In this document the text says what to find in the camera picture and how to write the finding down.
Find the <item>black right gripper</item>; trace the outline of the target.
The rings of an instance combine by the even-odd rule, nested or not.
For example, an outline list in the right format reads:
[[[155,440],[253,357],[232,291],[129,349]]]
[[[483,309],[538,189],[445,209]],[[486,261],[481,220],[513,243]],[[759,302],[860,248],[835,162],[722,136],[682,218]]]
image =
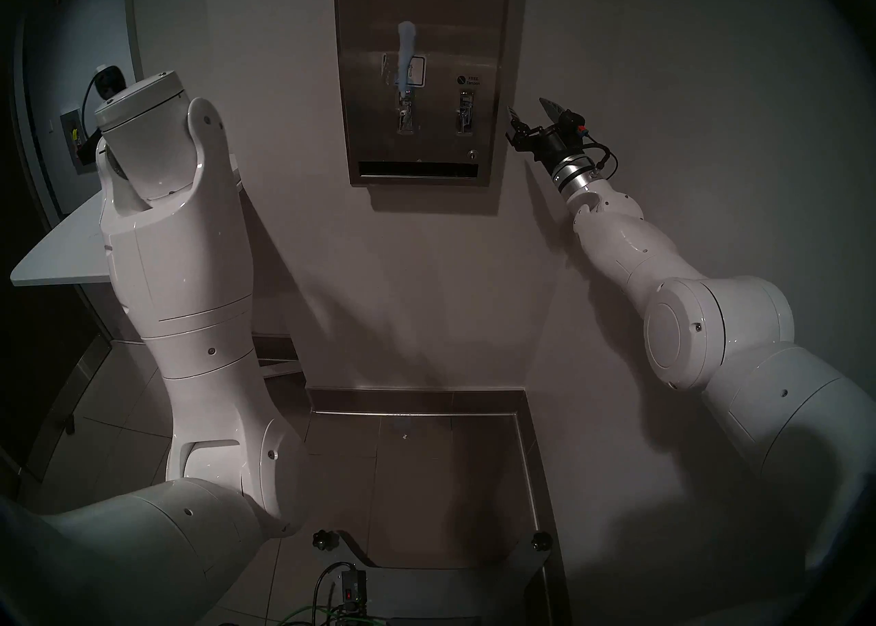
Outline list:
[[[568,124],[568,110],[558,103],[540,98],[540,104],[553,124]],[[516,111],[508,106],[508,142],[515,151],[530,153],[537,163],[541,163],[547,173],[554,173],[563,166],[563,162],[571,161],[582,155],[580,140],[572,139],[571,144],[563,139],[563,133],[556,126],[531,129],[521,119]]]

